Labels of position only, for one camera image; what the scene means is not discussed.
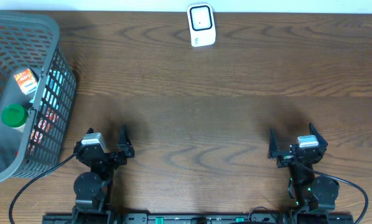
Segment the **green bottle cap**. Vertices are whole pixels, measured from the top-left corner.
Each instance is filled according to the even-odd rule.
[[[9,127],[18,128],[26,123],[29,112],[21,105],[9,105],[1,114],[2,122]]]

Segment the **gray plastic basket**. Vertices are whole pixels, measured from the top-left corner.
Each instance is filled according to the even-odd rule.
[[[0,11],[0,182],[35,177],[57,163],[77,87],[58,46],[59,33],[47,16]],[[2,123],[1,112],[33,99],[14,79],[25,68],[39,77],[39,86],[20,133]]]

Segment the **cable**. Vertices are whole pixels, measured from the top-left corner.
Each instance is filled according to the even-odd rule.
[[[368,196],[367,196],[367,193],[365,192],[365,190],[363,190],[359,185],[354,184],[352,182],[349,182],[347,180],[341,179],[339,177],[334,177],[332,175],[324,174],[324,173],[316,171],[316,170],[309,169],[308,167],[306,167],[302,163],[300,163],[297,159],[295,161],[296,161],[296,164],[298,166],[301,166],[304,170],[307,170],[311,173],[321,175],[323,177],[327,177],[327,178],[330,178],[330,179],[333,179],[333,180],[336,180],[336,181],[339,181],[339,182],[343,182],[344,184],[348,184],[348,185],[360,190],[360,192],[363,194],[363,196],[365,196],[365,206],[363,207],[363,211],[361,212],[359,218],[356,220],[355,224],[358,224],[363,219],[364,215],[366,214],[367,208],[368,208]]]
[[[57,164],[56,166],[50,168],[49,170],[41,173],[40,175],[38,175],[37,177],[34,177],[32,180],[30,180],[30,182],[28,182],[23,188],[20,189],[20,191],[16,194],[16,196],[13,198],[13,201],[11,203],[11,206],[9,207],[9,220],[11,221],[11,224],[14,224],[14,220],[13,220],[13,207],[14,207],[14,204],[16,203],[16,200],[19,198],[20,194],[23,193],[23,191],[28,188],[32,183],[34,183],[36,180],[38,180],[39,178],[41,177],[44,177],[46,176],[47,174],[49,174],[50,172],[52,171],[55,171],[57,168],[63,166],[66,162],[68,162],[70,159],[73,159],[73,157],[76,155],[76,153],[72,154],[71,156],[69,156],[67,159],[65,159],[63,162]]]
[[[250,211],[250,213],[248,214],[248,220],[249,221],[252,222],[252,220],[251,220],[252,217],[251,216],[253,215],[254,211],[257,210],[257,209],[259,209],[259,208],[266,209],[269,212],[269,214],[273,217],[274,221],[276,221],[276,218],[273,216],[273,214],[269,211],[269,209],[265,208],[264,206],[255,207],[252,211]]]

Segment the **white wall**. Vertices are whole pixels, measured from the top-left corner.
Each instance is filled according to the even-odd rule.
[[[216,12],[372,13],[372,0],[206,0]],[[0,0],[0,9],[185,12],[193,0]]]

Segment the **wooden tabletop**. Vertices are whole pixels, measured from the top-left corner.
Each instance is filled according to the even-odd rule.
[[[79,73],[61,161],[89,127],[110,145],[127,124],[136,156],[116,173],[120,211],[284,210],[289,171],[267,159],[269,127],[295,143],[313,122],[328,141],[316,170],[362,186],[372,223],[372,15],[216,13],[216,43],[193,48],[186,13],[39,12],[61,28]],[[32,184],[16,223],[70,213],[76,159]],[[0,184],[0,223],[29,180]],[[336,212],[364,198],[340,184]]]

